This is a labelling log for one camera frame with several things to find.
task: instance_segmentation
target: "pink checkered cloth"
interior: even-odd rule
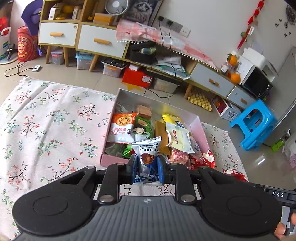
[[[204,61],[210,66],[216,68],[213,60],[206,56],[197,46],[191,43],[188,39],[179,35],[178,38],[171,35],[172,46],[171,49],[180,53],[186,54],[192,58]],[[116,39],[118,41],[146,41],[150,40],[163,45],[167,48],[170,47],[171,39],[170,36],[156,28],[149,27],[144,24],[135,23],[126,19],[120,19],[116,29]]]

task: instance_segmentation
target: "yellow star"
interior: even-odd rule
[[[127,86],[128,91],[131,91],[133,89],[140,90],[140,91],[143,90],[140,86],[137,86],[137,85],[132,85],[132,84],[124,83],[124,82],[121,82],[121,83]]]

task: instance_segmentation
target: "stool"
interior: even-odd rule
[[[251,118],[247,118],[253,110],[257,111]],[[257,150],[273,131],[276,123],[277,120],[274,115],[262,100],[258,100],[230,122],[230,126],[240,126],[244,133],[244,139],[240,144],[244,150],[250,150],[253,147]]]

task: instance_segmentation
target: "black plug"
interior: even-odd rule
[[[162,22],[164,19],[165,19],[165,18],[162,17],[162,16],[159,16],[159,17],[158,17],[158,21],[160,21],[160,22]]]

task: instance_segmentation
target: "gray ribbed surface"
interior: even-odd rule
[[[172,196],[123,196],[115,205],[100,207],[86,226],[71,234],[59,237],[35,237],[22,234],[15,240],[275,241],[277,238],[271,234],[251,239],[227,236],[208,226],[194,207],[178,204]]]

